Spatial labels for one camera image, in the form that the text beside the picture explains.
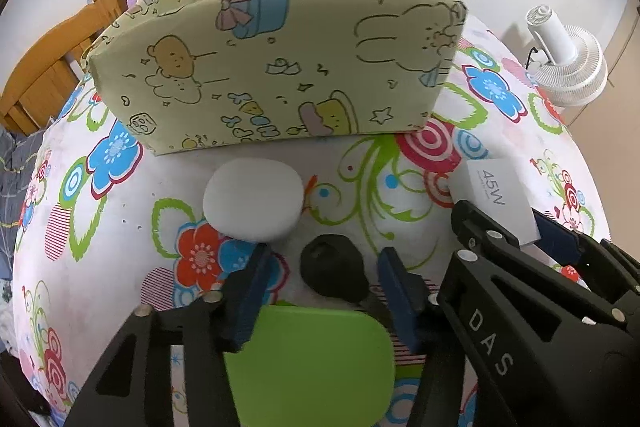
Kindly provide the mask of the white 45W charger box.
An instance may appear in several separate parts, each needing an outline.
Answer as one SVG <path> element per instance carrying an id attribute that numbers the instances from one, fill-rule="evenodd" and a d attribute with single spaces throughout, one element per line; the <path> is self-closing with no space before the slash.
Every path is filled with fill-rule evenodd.
<path id="1" fill-rule="evenodd" d="M 450 173 L 454 202 L 467 200 L 511 232 L 521 245 L 540 239 L 525 187 L 509 159 L 466 160 Z"/>

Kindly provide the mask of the green case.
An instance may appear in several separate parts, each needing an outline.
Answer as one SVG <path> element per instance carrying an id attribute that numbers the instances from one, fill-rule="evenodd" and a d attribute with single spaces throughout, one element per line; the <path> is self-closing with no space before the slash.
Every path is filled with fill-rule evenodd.
<path id="1" fill-rule="evenodd" d="M 266 306 L 224 358 L 243 426 L 372 426 L 394 390 L 390 334 L 357 311 Z"/>

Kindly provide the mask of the white oval case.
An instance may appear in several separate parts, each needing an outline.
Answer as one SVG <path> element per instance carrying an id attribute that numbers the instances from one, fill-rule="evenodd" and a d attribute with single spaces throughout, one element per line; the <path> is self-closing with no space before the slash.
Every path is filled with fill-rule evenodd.
<path id="1" fill-rule="evenodd" d="M 215 170 L 203 195 L 206 221 L 247 243 L 282 239 L 296 227 L 304 187 L 290 166 L 266 158 L 238 158 Z"/>

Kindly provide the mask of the floral tablecloth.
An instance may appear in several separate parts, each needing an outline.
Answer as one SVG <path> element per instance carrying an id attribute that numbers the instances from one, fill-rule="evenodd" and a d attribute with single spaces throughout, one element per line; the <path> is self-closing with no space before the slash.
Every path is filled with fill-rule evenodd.
<path id="1" fill-rule="evenodd" d="M 268 303 L 318 305 L 298 258 L 320 234 L 348 237 L 374 265 L 393 247 L 438 286 L 457 242 L 448 179 L 462 162 L 506 158 L 529 202 L 571 230 L 610 233 L 585 158 L 546 96 L 501 43 L 469 17 L 425 126 L 409 134 L 145 150 L 82 80 L 44 134 L 14 251 L 18 370 L 64 421 L 107 343 L 139 303 L 185 306 L 220 287 L 250 255 L 203 215 L 205 185 L 238 157 L 294 168 L 305 185 L 296 230 L 274 255 Z"/>

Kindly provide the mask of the white clip fan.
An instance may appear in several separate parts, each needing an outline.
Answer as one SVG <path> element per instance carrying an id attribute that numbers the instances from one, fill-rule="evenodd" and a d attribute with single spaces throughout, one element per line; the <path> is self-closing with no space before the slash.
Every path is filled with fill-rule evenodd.
<path id="1" fill-rule="evenodd" d="M 608 64 L 598 39 L 587 29 L 564 25 L 551 6 L 536 5 L 526 13 L 536 49 L 546 59 L 533 77 L 550 102 L 561 108 L 594 101 L 608 82 Z"/>

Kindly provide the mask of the black round object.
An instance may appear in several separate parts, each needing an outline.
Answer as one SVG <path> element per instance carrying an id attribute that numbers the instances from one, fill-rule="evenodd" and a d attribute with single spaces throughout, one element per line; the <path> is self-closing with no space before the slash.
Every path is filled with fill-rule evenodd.
<path id="1" fill-rule="evenodd" d="M 361 303 L 370 293 L 362 254 L 340 234 L 322 234 L 300 253 L 299 273 L 313 291 L 326 298 Z"/>

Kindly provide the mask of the grey plaid blanket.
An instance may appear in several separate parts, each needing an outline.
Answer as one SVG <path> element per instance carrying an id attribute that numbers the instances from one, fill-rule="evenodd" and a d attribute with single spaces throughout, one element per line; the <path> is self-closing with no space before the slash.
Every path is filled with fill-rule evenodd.
<path id="1" fill-rule="evenodd" d="M 23 235 L 27 187 L 36 168 L 44 130 L 31 135 L 1 128 L 1 278 L 13 279 L 14 254 Z"/>

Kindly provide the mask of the wooden chair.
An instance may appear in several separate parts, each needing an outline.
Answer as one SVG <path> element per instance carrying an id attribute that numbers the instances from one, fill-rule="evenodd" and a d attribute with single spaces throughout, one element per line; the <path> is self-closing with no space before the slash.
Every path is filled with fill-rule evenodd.
<path id="1" fill-rule="evenodd" d="M 91 0 L 47 31 L 13 69 L 1 95 L 1 126 L 31 135 L 47 127 L 79 83 L 70 63 L 127 9 L 126 0 Z"/>

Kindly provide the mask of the yellow cartoon storage box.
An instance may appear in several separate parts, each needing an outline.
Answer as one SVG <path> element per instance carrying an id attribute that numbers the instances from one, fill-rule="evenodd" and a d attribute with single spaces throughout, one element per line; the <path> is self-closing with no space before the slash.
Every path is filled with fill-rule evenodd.
<path id="1" fill-rule="evenodd" d="M 461 0 L 139 0 L 86 55 L 153 153 L 410 132 L 430 116 Z"/>

